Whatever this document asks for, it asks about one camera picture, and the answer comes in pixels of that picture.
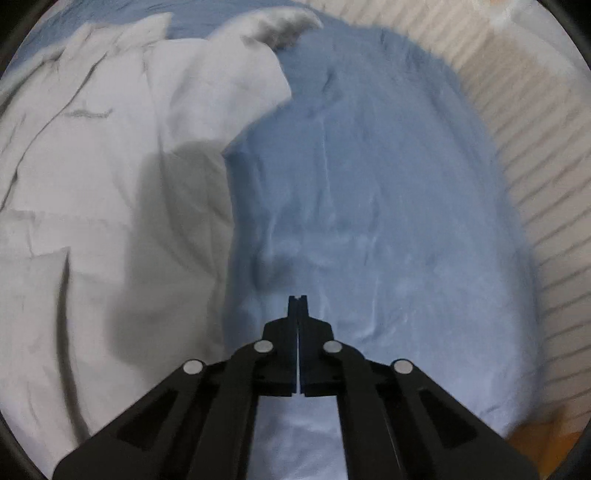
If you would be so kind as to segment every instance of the crumpled cloth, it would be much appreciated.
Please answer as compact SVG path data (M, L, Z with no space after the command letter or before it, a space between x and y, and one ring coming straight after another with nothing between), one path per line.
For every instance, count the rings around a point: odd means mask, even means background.
M268 9L205 40L171 41L169 22L86 24L0 85L0 258L26 278L10 290L1 274L12 349L0 409L46 475L76 445L56 336L64 289L69 368L91 433L187 358L224 358L233 220L221 152L291 97L269 45L320 25L304 9ZM52 269L46 258L57 258Z

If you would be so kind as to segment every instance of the white fabric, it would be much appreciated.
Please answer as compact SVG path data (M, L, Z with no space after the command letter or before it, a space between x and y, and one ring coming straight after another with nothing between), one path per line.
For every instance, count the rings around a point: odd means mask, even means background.
M45 472L74 442L56 362L56 316L67 251L0 257L2 414Z
M58 259L51 275L36 256L70 252L70 360L91 432L183 360L222 359L233 223L220 153L291 96L257 40L319 24L303 9L269 9L207 40L168 41L169 20L84 25L0 85L0 255L30 276L23 288L46 290L11 294L2 269L2 321L21 298L35 308L0 326L13 345L2 349L0 408L46 475L76 443L51 302L65 254L47 257ZM30 257L41 266L29 269Z

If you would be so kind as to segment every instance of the round rivet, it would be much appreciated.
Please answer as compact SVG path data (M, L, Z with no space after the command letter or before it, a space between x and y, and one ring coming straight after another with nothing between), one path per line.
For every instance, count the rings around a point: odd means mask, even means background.
M269 353L273 350L273 344L269 340L259 340L255 343L255 350L258 353Z
M187 375L197 375L203 370L203 364L199 360L188 360L183 365L183 370Z
M326 353L339 353L343 349L343 345L336 340L329 340L322 348Z
M408 360L396 360L394 362L394 369L403 375L408 375L413 371L414 365Z

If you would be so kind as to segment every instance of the blue fabric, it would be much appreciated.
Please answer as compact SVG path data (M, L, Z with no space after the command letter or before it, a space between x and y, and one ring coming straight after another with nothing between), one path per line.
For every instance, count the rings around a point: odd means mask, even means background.
M14 67L84 21L174 13L204 37L284 0L78 0L33 32ZM537 389L530 250L495 146L455 74L406 38L322 16L279 54L293 101L227 152L236 219L228 350L289 295L368 358L408 358L502 434ZM344 479L333 399L263 399L251 478Z

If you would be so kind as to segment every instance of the blue cloth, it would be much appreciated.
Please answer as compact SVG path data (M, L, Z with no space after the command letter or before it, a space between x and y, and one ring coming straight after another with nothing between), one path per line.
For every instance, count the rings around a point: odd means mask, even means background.
M171 11L204 37L285 0L78 0L11 66L84 21ZM368 358L408 358L502 434L536 398L530 249L495 146L455 74L408 39L322 16L279 54L293 101L227 152L236 220L228 350L306 294ZM333 399L263 399L250 478L344 479Z

